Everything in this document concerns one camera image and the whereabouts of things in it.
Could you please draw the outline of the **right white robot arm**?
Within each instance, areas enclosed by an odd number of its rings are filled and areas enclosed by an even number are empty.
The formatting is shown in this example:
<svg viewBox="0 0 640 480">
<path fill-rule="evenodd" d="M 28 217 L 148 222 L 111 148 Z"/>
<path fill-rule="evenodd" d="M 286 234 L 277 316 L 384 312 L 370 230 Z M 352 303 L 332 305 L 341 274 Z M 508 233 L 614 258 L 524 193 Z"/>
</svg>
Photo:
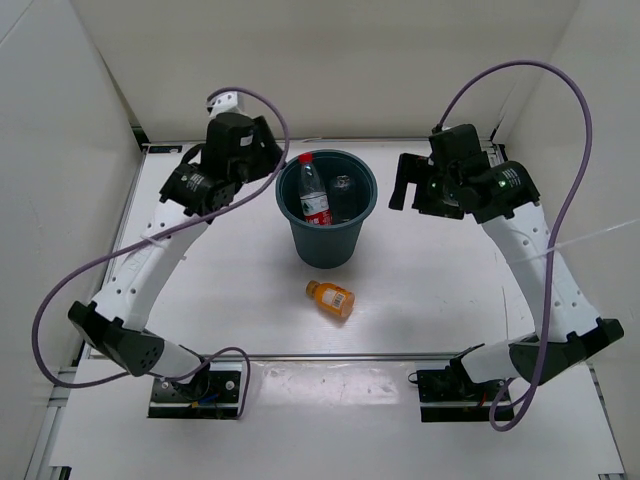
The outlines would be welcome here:
<svg viewBox="0 0 640 480">
<path fill-rule="evenodd" d="M 500 250 L 534 320 L 528 335 L 457 354 L 445 369 L 452 393 L 470 400 L 489 382 L 531 381 L 539 356 L 539 381 L 546 383 L 622 339 L 621 323 L 602 317 L 562 256 L 550 252 L 551 230 L 526 168 L 510 160 L 492 165 L 471 124 L 435 133 L 429 143 L 428 156 L 400 155 L 390 208 L 402 209 L 415 185 L 412 207 L 419 213 L 473 216 Z"/>
</svg>

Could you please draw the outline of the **red label water bottle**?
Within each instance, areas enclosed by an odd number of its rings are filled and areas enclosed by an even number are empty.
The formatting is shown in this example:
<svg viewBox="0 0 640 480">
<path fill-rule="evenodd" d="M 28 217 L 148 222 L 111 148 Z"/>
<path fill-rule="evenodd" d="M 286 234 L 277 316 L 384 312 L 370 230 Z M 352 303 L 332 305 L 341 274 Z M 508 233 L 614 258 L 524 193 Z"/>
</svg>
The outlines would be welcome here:
<svg viewBox="0 0 640 480">
<path fill-rule="evenodd" d="M 317 226 L 332 224 L 328 195 L 324 183 L 313 164 L 311 152 L 298 157 L 300 165 L 299 198 L 304 219 Z"/>
</svg>

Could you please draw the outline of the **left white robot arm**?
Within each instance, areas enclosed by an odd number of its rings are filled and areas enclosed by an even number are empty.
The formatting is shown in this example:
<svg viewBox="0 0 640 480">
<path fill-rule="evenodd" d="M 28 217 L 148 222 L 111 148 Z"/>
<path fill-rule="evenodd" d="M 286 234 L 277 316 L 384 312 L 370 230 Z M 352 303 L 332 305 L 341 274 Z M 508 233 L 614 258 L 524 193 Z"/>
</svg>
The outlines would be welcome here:
<svg viewBox="0 0 640 480">
<path fill-rule="evenodd" d="M 84 340 L 133 376 L 170 380 L 186 399 L 206 395 L 210 377 L 196 353 L 147 330 L 161 290 L 187 250 L 246 183 L 271 174 L 282 156 L 264 117 L 221 113 L 204 143 L 191 148 L 159 192 L 142 232 L 108 284 L 68 317 Z"/>
</svg>

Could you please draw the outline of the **clear unlabeled plastic bottle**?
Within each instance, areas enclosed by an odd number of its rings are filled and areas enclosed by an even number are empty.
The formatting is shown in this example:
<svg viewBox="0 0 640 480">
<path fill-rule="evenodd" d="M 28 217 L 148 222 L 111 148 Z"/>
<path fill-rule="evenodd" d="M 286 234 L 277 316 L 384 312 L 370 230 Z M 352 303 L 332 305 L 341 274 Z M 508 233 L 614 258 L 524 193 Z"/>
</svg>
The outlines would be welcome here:
<svg viewBox="0 0 640 480">
<path fill-rule="evenodd" d="M 356 184 L 350 176 L 339 175 L 330 181 L 329 204 L 334 224 L 348 222 L 357 216 Z"/>
</svg>

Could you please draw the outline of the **orange juice bottle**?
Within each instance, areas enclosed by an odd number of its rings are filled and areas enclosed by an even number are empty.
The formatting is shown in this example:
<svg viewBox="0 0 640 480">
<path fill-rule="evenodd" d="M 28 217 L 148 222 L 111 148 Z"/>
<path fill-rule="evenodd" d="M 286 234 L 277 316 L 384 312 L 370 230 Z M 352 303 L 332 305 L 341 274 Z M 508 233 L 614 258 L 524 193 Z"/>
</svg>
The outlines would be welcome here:
<svg viewBox="0 0 640 480">
<path fill-rule="evenodd" d="M 355 294 L 333 283 L 310 281 L 305 292 L 319 308 L 331 315 L 346 319 L 353 311 Z"/>
</svg>

